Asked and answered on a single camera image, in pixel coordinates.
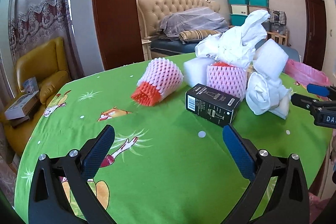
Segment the person's right hand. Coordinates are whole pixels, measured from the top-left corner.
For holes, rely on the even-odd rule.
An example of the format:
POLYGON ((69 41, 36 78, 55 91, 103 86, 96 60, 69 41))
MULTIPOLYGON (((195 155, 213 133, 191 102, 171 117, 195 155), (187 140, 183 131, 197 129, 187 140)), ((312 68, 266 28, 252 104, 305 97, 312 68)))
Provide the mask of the person's right hand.
POLYGON ((331 154, 330 161, 335 164, 336 163, 336 130, 333 129, 333 139, 331 142, 331 154))

